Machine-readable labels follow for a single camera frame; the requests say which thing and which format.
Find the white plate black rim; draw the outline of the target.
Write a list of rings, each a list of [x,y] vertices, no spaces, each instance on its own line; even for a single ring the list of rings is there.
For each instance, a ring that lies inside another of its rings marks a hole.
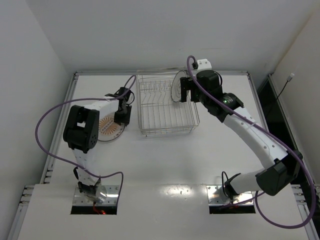
[[[171,85],[171,98],[174,103],[181,101],[181,78],[185,78],[186,76],[186,72],[181,70],[175,75],[173,79]]]

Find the orange patterned plate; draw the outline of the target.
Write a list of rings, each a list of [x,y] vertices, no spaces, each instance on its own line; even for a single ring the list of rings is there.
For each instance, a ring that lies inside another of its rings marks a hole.
[[[112,142],[116,140],[125,130],[123,123],[117,124],[114,122],[114,116],[109,114],[103,117],[98,124],[98,141]]]

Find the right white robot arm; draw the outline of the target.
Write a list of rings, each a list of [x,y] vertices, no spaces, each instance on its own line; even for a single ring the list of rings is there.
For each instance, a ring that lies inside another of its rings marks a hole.
[[[222,77],[213,70],[196,75],[194,82],[184,71],[176,74],[171,96],[174,101],[202,103],[207,111],[233,130],[254,152],[263,168],[246,174],[237,173],[223,183],[224,194],[233,199],[247,191],[263,191],[275,196],[294,181],[300,164],[277,141],[253,126],[254,119],[243,102],[233,93],[223,92]]]

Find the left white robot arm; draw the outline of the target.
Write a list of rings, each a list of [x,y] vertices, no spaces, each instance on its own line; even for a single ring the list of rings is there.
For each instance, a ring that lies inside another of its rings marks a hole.
[[[116,93],[108,93],[103,100],[84,106],[70,108],[63,131],[63,140],[72,150],[76,167],[73,174],[77,179],[79,192],[95,203],[107,199],[107,189],[96,167],[96,144],[112,141],[123,133],[130,123],[134,93],[121,87]]]

